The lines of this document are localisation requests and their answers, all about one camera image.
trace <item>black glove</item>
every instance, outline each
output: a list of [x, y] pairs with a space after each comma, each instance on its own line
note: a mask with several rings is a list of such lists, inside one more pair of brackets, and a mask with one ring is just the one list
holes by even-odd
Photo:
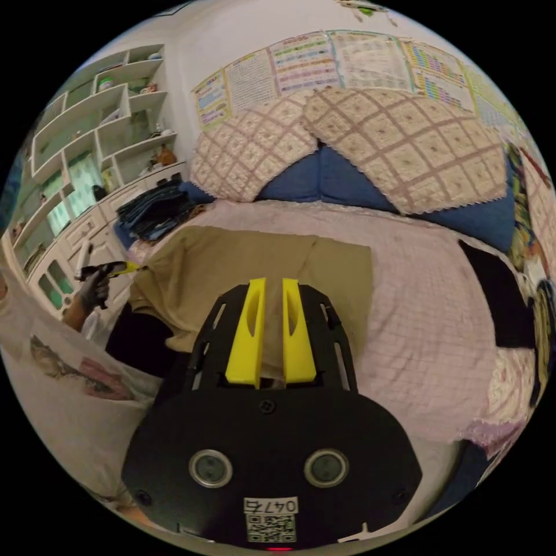
[[109, 294], [108, 267], [103, 266], [89, 276], [77, 294], [83, 310], [89, 314], [95, 307], [106, 309], [105, 301]]

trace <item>printed label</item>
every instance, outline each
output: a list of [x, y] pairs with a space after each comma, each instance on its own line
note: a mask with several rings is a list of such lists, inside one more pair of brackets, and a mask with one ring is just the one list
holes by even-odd
[[244, 498], [247, 540], [251, 543], [294, 543], [297, 497]]

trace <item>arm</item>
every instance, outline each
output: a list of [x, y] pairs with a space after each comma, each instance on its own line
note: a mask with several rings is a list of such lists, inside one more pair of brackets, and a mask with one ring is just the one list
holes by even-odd
[[62, 318], [64, 324], [77, 332], [81, 332], [93, 309], [108, 299], [108, 278], [104, 272], [105, 269], [98, 270], [85, 280]]
[[68, 307], [68, 310], [64, 313], [62, 322], [77, 332], [81, 332], [89, 315], [90, 313], [85, 311], [83, 303], [79, 299], [79, 295], [76, 295], [71, 305]]

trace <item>camera lens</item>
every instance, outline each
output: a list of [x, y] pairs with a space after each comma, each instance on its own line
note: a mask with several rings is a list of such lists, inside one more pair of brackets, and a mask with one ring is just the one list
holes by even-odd
[[314, 487], [339, 485], [348, 474], [348, 460], [337, 450], [317, 450], [305, 462], [305, 478]]
[[189, 473], [200, 485], [207, 488], [220, 488], [232, 478], [232, 464], [221, 452], [201, 450], [189, 461]]

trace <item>poster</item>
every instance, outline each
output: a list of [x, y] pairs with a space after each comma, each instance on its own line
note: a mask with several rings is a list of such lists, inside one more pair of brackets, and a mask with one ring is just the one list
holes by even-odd
[[467, 80], [457, 58], [429, 45], [404, 42], [402, 48], [412, 69], [426, 70], [449, 83], [467, 86]]
[[412, 91], [397, 39], [364, 31], [328, 31], [343, 87], [385, 87]]
[[222, 70], [198, 84], [193, 95], [201, 129], [222, 123], [229, 117], [230, 102]]
[[325, 33], [295, 36], [268, 50], [280, 95], [300, 89], [339, 86], [334, 53]]
[[515, 110], [490, 80], [469, 66], [464, 66], [477, 116], [488, 126], [511, 128], [516, 126]]
[[268, 49], [257, 50], [224, 68], [232, 114], [278, 96]]
[[474, 113], [473, 99], [467, 85], [458, 85], [426, 69], [414, 69], [416, 88], [433, 100]]

